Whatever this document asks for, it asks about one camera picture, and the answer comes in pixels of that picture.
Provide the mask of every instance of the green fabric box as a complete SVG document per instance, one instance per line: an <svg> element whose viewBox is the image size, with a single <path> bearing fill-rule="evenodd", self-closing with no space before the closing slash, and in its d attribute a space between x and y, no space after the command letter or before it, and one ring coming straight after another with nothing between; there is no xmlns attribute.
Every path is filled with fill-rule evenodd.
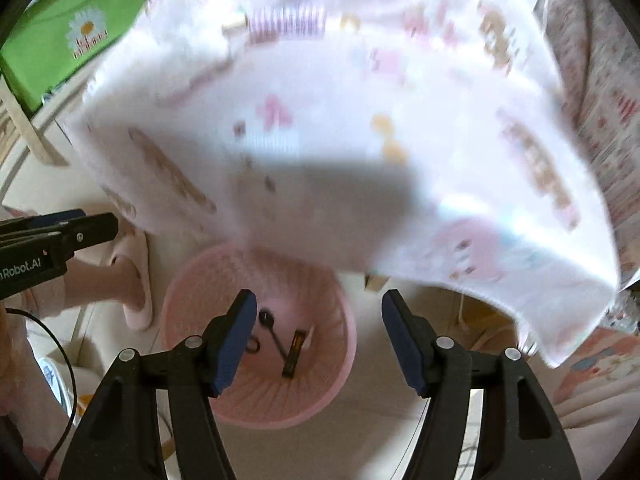
<svg viewBox="0 0 640 480"><path fill-rule="evenodd" d="M145 0L34 0L0 50L0 72L26 112L117 40Z"/></svg>

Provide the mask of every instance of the screw head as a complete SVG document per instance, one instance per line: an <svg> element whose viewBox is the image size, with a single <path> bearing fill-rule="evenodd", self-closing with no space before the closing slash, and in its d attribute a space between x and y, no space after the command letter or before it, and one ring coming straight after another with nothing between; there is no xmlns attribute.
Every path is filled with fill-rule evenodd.
<svg viewBox="0 0 640 480"><path fill-rule="evenodd" d="M507 359L511 359L512 361L518 361L522 357L520 350L517 348L507 348L504 354L507 356Z"/></svg>
<svg viewBox="0 0 640 480"><path fill-rule="evenodd" d="M124 362L131 361L135 356L136 351L133 348L127 348L118 355L119 359Z"/></svg>
<svg viewBox="0 0 640 480"><path fill-rule="evenodd" d="M436 339L436 345L448 350L449 348L453 348L454 342L452 338L443 335Z"/></svg>
<svg viewBox="0 0 640 480"><path fill-rule="evenodd" d="M199 348L202 345L202 338L199 335L192 335L184 340L184 345L187 348Z"/></svg>

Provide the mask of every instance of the pink slipper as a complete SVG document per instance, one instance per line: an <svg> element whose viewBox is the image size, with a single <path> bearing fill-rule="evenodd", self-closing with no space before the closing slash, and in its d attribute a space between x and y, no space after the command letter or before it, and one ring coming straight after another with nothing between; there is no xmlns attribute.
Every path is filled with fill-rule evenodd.
<svg viewBox="0 0 640 480"><path fill-rule="evenodd" d="M113 265L119 256L127 258L136 266L140 280L142 280L142 287L145 292L144 308L137 312L123 305L124 319L127 322L127 326L136 332L141 332L149 328L154 319L154 306L151 301L151 284L149 281L149 250L144 232L136 229L133 234L126 235L121 239L113 250L110 265Z"/></svg>

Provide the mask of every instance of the pink bucket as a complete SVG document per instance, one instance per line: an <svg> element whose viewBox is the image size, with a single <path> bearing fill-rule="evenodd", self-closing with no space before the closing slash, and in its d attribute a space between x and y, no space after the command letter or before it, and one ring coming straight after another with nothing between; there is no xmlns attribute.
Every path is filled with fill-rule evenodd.
<svg viewBox="0 0 640 480"><path fill-rule="evenodd" d="M286 379L273 337L256 320L253 335L260 351L244 354L233 384L211 399L211 408L218 420L244 428L290 428L320 412L347 380L356 352L353 314L330 269L225 244L188 262L169 286L160 328L164 347L202 334L242 288L254 292L259 310L273 314L274 332L286 352L296 330L313 328L312 336L294 378Z"/></svg>

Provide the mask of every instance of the white fabric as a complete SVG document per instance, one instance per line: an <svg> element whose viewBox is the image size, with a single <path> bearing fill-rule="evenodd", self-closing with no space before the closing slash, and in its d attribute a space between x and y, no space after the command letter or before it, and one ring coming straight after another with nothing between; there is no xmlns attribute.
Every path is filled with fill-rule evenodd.
<svg viewBox="0 0 640 480"><path fill-rule="evenodd" d="M67 129L140 227L462 290L556 366L620 280L561 103L525 0L150 0Z"/></svg>

